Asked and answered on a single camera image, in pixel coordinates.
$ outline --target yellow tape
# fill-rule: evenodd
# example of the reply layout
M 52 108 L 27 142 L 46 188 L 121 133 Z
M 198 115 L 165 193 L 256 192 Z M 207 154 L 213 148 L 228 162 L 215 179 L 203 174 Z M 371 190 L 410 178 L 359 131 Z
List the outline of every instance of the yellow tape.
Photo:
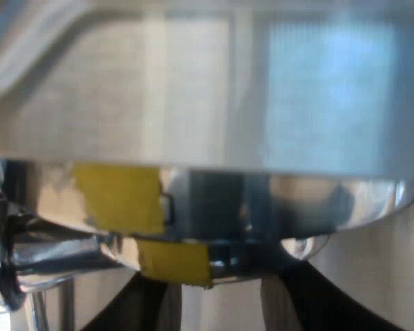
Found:
M 156 168 L 76 163 L 75 185 L 97 227 L 124 234 L 164 231 Z M 211 286 L 207 245 L 137 240 L 141 272 L 152 279 Z
M 98 228 L 124 234 L 164 231 L 158 169 L 76 163 L 73 172 Z
M 171 283 L 212 286 L 207 245 L 137 240 L 141 273 Z

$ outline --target yellow masking tape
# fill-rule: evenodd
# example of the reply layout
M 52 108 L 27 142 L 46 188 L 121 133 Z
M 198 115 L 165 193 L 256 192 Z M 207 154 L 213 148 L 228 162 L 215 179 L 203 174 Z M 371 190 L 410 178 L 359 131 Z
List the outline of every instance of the yellow masking tape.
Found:
M 157 168 L 76 163 L 73 172 L 98 228 L 123 234 L 163 232 Z
M 137 240 L 141 273 L 152 279 L 212 286 L 208 246 Z

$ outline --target metal rod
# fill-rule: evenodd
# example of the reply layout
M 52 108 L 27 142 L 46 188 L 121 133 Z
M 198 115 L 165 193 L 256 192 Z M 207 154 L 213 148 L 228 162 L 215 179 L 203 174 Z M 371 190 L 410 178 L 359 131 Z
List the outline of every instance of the metal rod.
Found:
M 59 307 L 63 331 L 75 330 L 75 289 L 74 279 L 68 279 L 60 286 Z
M 32 308 L 32 321 L 36 331 L 49 331 L 48 317 L 46 316 L 46 305 L 43 300 L 43 292 L 30 294 L 30 305 Z

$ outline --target reflective metal surface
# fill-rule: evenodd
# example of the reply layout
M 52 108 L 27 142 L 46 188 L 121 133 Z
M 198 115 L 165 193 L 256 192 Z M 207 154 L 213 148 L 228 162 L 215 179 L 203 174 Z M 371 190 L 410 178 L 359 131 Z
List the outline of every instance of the reflective metal surface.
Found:
M 42 291 L 78 274 L 120 266 L 105 238 L 44 223 L 38 231 L 36 225 L 27 225 L 14 235 L 11 264 L 20 291 Z
M 275 242 L 355 228 L 414 201 L 414 185 L 403 181 L 189 170 L 163 172 L 161 177 L 167 177 L 163 190 L 171 204 L 163 207 L 172 209 L 165 212 L 172 219 L 165 220 L 162 233 L 151 236 L 139 232 L 134 236 L 169 241 Z M 97 216 L 89 212 L 85 192 L 76 186 L 74 163 L 9 161 L 2 190 L 10 201 L 43 219 L 107 234 L 96 228 Z M 124 242 L 112 246 L 122 251 L 123 245 L 130 244 L 127 239 L 120 240 Z
M 414 180 L 414 1 L 26 3 L 0 154 Z
M 31 293 L 29 298 L 32 308 L 32 319 L 34 321 L 34 331 L 49 331 L 43 292 Z
M 311 262 L 366 308 L 414 330 L 414 204 L 383 222 L 334 234 Z

